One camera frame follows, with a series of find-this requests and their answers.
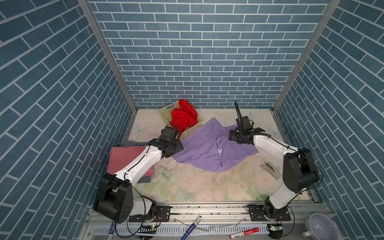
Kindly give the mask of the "purple t shirt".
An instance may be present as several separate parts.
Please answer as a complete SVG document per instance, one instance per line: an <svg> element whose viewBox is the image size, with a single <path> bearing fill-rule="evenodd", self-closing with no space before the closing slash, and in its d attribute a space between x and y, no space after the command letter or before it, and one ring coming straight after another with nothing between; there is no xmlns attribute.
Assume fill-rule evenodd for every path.
<svg viewBox="0 0 384 240"><path fill-rule="evenodd" d="M259 152L253 145L240 145L229 140L230 131L235 127L224 127L216 118L212 118L182 140L184 149L173 155L173 159L215 173L230 170Z"/></svg>

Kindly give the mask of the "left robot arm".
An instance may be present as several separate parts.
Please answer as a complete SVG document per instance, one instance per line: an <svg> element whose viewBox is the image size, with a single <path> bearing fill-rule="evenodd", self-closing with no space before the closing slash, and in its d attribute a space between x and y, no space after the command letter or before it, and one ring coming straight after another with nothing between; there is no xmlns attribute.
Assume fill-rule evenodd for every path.
<svg viewBox="0 0 384 240"><path fill-rule="evenodd" d="M142 222L152 220L157 215L157 202L143 195L134 198L135 185L162 158L169 158L184 149L181 135L181 131L166 126L133 162L114 174L106 173L99 182L94 211L118 224L130 217L138 217Z"/></svg>

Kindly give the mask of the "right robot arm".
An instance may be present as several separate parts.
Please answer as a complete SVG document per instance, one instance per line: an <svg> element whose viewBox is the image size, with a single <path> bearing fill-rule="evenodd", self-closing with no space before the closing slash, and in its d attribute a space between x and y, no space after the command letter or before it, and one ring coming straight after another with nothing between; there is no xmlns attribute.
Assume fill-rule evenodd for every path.
<svg viewBox="0 0 384 240"><path fill-rule="evenodd" d="M254 145L272 154L275 161L266 163L272 174L281 174L282 183L277 190L266 198L263 207L255 206L251 216L262 221L289 221L288 204L302 192L320 182L320 174L314 163L312 152L307 148L290 147L265 133L261 128L254 128L254 123L237 110L237 127L230 131L230 141L238 144ZM278 172L274 167L281 167Z"/></svg>

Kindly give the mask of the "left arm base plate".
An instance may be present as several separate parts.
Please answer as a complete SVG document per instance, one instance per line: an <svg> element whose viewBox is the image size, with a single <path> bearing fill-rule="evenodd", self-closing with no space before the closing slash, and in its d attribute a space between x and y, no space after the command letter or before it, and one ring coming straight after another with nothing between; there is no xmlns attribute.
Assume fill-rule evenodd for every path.
<svg viewBox="0 0 384 240"><path fill-rule="evenodd" d="M151 208L149 213L144 215L129 216L130 223L141 222L169 222L171 215L171 206L156 206Z"/></svg>

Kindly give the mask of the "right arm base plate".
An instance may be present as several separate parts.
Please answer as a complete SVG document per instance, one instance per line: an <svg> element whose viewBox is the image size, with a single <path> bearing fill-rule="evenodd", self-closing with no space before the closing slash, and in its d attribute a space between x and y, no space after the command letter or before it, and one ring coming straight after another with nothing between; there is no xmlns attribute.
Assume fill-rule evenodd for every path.
<svg viewBox="0 0 384 240"><path fill-rule="evenodd" d="M251 221L290 221L291 217L287 207L275 209L272 205L247 205L246 210L249 212Z"/></svg>

